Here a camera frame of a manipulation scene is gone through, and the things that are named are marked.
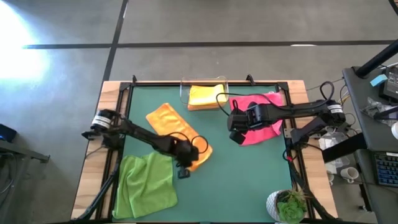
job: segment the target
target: concrete floor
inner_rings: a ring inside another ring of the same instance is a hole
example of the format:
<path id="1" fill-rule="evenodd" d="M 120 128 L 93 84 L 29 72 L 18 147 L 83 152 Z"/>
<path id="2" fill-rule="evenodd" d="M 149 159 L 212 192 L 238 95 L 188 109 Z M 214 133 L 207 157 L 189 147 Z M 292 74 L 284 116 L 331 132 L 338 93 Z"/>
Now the concrete floor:
<path id="1" fill-rule="evenodd" d="M 87 141 L 80 133 L 95 112 L 109 49 L 21 50 L 25 44 L 110 44 L 122 0 L 0 1 L 0 123 L 19 132 L 17 143 L 50 154 L 32 162 L 18 189 L 13 223 L 70 218 Z M 391 40 L 398 18 L 387 1 L 373 0 L 130 0 L 120 43 L 193 41 Z M 307 88 L 342 77 L 385 45 L 118 49 L 110 80 L 188 77 L 300 79 Z M 335 83 L 338 91 L 343 82 Z M 308 92 L 310 100 L 320 97 Z M 350 102 L 346 113 L 354 113 Z M 332 187 L 339 217 L 375 223 L 357 185 Z"/>

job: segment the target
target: mug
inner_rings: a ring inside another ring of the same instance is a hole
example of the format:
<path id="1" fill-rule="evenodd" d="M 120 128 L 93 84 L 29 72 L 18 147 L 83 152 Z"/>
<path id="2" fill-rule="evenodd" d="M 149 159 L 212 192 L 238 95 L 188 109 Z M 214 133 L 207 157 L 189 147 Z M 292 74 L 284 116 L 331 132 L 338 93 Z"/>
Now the mug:
<path id="1" fill-rule="evenodd" d="M 349 184 L 352 184 L 354 179 L 359 177 L 359 172 L 354 167 L 348 167 L 340 171 L 340 176 L 346 179 Z"/>

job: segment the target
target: pink towel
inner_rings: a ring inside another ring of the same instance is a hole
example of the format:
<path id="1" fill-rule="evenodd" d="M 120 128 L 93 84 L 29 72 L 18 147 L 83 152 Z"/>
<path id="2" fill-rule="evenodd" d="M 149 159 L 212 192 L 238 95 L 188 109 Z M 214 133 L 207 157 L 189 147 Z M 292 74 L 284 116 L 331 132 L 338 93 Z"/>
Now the pink towel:
<path id="1" fill-rule="evenodd" d="M 273 103 L 278 106 L 282 106 L 282 97 L 280 93 L 266 93 L 266 95 Z M 262 96 L 254 95 L 254 96 L 237 96 L 230 97 L 229 106 L 233 109 L 232 101 L 236 100 L 238 102 L 238 108 L 240 110 L 246 111 L 249 104 L 251 102 L 260 103 L 269 103 L 267 99 Z M 259 142 L 268 140 L 270 138 L 276 137 L 280 135 L 280 126 L 282 125 L 282 120 L 276 122 L 271 127 L 266 127 L 261 130 L 248 131 L 244 136 L 246 139 L 242 143 L 242 146 L 248 146 L 252 144 L 257 144 Z"/>

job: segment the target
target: wooden table frame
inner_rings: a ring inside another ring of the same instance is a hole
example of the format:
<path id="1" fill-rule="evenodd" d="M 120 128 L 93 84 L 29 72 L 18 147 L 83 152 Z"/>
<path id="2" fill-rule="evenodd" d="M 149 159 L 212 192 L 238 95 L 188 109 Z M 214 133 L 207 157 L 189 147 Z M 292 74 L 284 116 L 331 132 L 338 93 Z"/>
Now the wooden table frame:
<path id="1" fill-rule="evenodd" d="M 118 110 L 122 113 L 128 114 L 129 104 L 131 101 L 132 82 L 104 82 L 99 96 L 97 110 L 111 109 Z M 154 86 L 154 85 L 178 85 L 179 81 L 136 81 L 137 86 Z M 231 84 L 245 84 L 250 85 L 249 81 L 228 81 Z M 308 97 L 305 91 L 305 85 L 302 80 L 281 80 L 281 81 L 256 81 L 258 84 L 277 84 L 279 83 L 281 89 L 287 88 L 290 94 L 284 98 L 284 103 L 307 103 Z M 301 128 L 305 126 L 312 118 L 299 118 L 295 120 L 286 120 L 284 123 L 289 128 Z M 310 141 L 311 144 L 318 145 L 316 141 Z M 101 140 L 97 139 L 90 141 L 87 152 L 90 153 L 99 148 Z M 116 151 L 99 150 L 95 154 L 85 159 L 83 170 L 81 173 L 78 191 L 75 197 L 75 204 L 72 210 L 72 218 L 79 217 L 86 208 L 90 205 L 96 194 L 99 192 L 101 185 L 109 176 L 109 172 L 113 170 L 118 153 Z M 308 182 L 311 191 L 316 196 L 318 201 L 326 208 L 328 213 L 337 217 L 335 203 L 331 194 L 328 177 L 326 174 L 325 165 L 322 158 L 322 153 L 312 147 L 307 147 L 298 153 L 298 159 L 295 160 L 295 166 L 300 171 L 302 177 Z M 103 206 L 99 207 L 100 213 L 95 213 L 91 218 L 111 218 L 111 202 L 115 198 L 116 186 L 112 186 L 107 191 L 103 200 Z M 310 217 L 318 217 L 318 214 L 313 213 L 310 209 Z"/>

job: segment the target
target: green towel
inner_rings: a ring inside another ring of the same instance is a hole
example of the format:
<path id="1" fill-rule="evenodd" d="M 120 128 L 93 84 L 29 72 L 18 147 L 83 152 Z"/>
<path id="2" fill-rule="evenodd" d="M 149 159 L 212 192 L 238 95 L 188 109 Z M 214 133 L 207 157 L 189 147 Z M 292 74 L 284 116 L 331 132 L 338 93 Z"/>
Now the green towel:
<path id="1" fill-rule="evenodd" d="M 122 159 L 114 218 L 137 218 L 176 204 L 171 157 L 153 152 Z"/>

